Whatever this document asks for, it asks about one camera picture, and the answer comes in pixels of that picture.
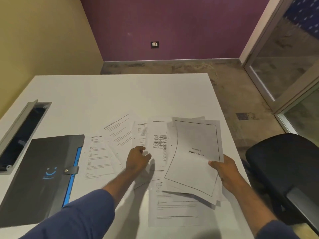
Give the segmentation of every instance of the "wall socket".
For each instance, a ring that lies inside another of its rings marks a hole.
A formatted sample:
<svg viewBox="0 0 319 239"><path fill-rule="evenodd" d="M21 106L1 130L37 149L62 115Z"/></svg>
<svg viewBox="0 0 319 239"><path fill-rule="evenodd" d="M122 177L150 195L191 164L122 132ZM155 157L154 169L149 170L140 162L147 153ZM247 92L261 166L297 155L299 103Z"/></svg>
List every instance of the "wall socket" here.
<svg viewBox="0 0 319 239"><path fill-rule="evenodd" d="M155 42L151 42L151 48L152 49L156 49L160 47L160 42L159 41L155 41Z"/></svg>

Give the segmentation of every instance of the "white tabletop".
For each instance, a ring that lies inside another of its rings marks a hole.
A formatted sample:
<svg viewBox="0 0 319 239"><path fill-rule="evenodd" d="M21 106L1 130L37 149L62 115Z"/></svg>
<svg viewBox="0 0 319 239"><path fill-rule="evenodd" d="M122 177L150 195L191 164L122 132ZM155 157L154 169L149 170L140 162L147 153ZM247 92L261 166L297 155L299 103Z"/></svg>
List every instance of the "white tabletop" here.
<svg viewBox="0 0 319 239"><path fill-rule="evenodd" d="M4 136L27 102L52 102L33 138L86 134L127 111L151 116L220 120L223 151L248 181L224 115L207 74L35 76L0 120ZM0 201L17 170L0 175ZM253 238L236 199L221 202L210 226L148 227L148 191L121 203L105 238ZM18 238L35 225L0 229L1 238Z"/></svg>

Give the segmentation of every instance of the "person's left arm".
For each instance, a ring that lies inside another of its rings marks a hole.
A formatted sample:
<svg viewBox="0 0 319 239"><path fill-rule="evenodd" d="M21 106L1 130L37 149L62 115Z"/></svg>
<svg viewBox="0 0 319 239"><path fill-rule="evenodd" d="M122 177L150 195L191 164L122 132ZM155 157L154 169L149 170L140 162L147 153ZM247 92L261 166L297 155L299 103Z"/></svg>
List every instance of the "person's left arm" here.
<svg viewBox="0 0 319 239"><path fill-rule="evenodd" d="M115 179L70 202L21 239L102 239L114 220L116 206L151 158L150 154L143 156L143 150L142 146L131 149L125 170Z"/></svg>

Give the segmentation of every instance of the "black office chair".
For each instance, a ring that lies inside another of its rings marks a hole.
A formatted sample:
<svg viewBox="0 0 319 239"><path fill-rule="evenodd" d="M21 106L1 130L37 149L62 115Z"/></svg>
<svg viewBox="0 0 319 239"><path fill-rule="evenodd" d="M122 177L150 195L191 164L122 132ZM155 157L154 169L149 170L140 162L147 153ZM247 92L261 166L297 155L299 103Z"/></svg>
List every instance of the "black office chair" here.
<svg viewBox="0 0 319 239"><path fill-rule="evenodd" d="M319 235L319 148L287 133L255 144L247 150L246 159L249 165L244 166L271 199L303 218Z"/></svg>

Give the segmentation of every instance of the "navy blue shirt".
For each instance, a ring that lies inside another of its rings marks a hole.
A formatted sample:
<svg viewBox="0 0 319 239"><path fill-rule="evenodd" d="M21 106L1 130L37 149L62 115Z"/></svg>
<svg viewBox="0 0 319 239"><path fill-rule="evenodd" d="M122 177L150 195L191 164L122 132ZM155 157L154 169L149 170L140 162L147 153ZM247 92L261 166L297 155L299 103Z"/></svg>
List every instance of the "navy blue shirt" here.
<svg viewBox="0 0 319 239"><path fill-rule="evenodd" d="M114 220L114 200L105 190L91 193L67 204L21 239L102 239ZM271 221L257 234L257 239L299 239L280 221Z"/></svg>

